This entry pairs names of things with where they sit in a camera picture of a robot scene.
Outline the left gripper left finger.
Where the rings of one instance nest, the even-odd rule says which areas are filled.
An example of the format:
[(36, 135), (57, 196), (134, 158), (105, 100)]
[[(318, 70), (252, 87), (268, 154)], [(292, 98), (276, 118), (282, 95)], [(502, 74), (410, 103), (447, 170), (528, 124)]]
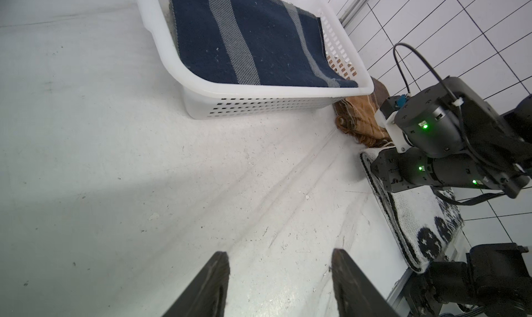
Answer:
[(227, 252), (216, 251), (163, 316), (223, 317), (229, 276)]

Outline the white plastic basket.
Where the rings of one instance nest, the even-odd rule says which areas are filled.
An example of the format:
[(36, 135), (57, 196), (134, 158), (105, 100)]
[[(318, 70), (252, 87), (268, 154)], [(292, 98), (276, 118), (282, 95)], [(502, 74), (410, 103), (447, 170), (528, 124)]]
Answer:
[(249, 116), (260, 113), (319, 109), (352, 96), (367, 96), (374, 83), (337, 15), (325, 0), (282, 0), (320, 18), (326, 59), (331, 69), (356, 88), (288, 87), (212, 83), (192, 73), (180, 60), (175, 44), (171, 0), (137, 0), (145, 28), (160, 60), (180, 84), (187, 113), (195, 119)]

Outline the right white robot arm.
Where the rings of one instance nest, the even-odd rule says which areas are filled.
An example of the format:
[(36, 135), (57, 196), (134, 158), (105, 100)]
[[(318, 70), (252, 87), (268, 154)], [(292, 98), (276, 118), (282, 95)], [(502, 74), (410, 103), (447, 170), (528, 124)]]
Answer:
[(501, 196), (514, 199), (531, 180), (531, 99), (499, 115), (465, 82), (440, 80), (415, 96), (392, 96), (375, 118), (393, 146), (376, 157), (361, 156), (369, 182), (394, 229), (399, 195), (429, 188), (442, 215), (430, 217), (401, 240), (411, 256), (412, 277), (405, 298), (413, 316), (437, 316), (447, 303), (468, 306), (468, 314), (530, 316), (531, 276), (515, 243), (472, 247), (462, 262), (446, 262), (443, 246), (457, 228), (450, 211), (457, 201), (445, 188), (476, 188), (483, 194), (467, 206)]

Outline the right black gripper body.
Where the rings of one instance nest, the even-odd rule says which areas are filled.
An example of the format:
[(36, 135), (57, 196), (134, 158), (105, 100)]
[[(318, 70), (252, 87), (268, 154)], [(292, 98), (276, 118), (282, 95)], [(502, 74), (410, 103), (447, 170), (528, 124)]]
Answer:
[(400, 154), (395, 148), (379, 151), (370, 169), (385, 191), (397, 193), (410, 189), (410, 183), (400, 174)]

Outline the brown plaid scarf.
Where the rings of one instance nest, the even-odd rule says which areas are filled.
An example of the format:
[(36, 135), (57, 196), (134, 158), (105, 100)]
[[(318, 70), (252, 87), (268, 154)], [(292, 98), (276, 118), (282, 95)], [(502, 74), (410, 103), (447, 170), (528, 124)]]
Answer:
[(344, 134), (354, 137), (368, 148), (381, 148), (392, 142), (387, 131), (375, 120), (375, 113), (389, 98), (384, 84), (372, 78), (374, 92), (368, 96), (348, 97), (332, 106), (336, 114), (335, 124)]

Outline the smiley face white scarf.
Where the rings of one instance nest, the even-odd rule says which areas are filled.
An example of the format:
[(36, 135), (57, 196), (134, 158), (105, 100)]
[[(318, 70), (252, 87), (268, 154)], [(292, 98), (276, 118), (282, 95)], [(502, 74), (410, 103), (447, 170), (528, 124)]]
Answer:
[(387, 192), (371, 172), (379, 149), (365, 149), (360, 161), (380, 209), (410, 269), (422, 274), (446, 251), (464, 226), (459, 208), (421, 186), (404, 192)]

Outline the navy grey striped scarf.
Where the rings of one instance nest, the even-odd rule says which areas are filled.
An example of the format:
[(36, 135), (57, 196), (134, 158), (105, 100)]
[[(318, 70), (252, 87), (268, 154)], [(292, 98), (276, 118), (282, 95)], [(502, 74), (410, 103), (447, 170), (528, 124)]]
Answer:
[(320, 18), (282, 0), (171, 0), (180, 60), (212, 83), (356, 88), (328, 64)]

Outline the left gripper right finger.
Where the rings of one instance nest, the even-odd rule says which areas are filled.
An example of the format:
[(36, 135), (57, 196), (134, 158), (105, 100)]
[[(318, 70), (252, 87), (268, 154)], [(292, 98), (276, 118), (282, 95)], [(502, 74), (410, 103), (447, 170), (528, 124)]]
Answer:
[(345, 250), (333, 249), (331, 271), (340, 317), (398, 316)]

